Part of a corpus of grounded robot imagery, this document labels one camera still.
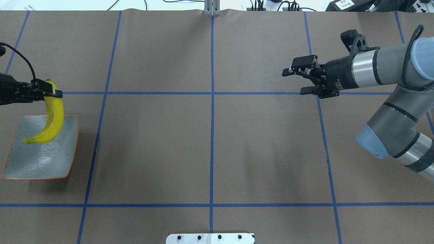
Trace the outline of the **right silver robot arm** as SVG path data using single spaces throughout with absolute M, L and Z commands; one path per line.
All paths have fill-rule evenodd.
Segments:
M 397 159 L 407 169 L 433 181 L 433 139 L 414 126 L 433 107 L 433 37 L 421 37 L 418 25 L 408 43 L 368 47 L 355 29 L 341 33 L 347 57 L 318 63 L 316 55 L 296 57 L 282 76 L 298 75 L 313 85 L 301 95 L 333 98 L 342 90 L 395 84 L 392 94 L 363 126 L 356 142 L 379 159 Z

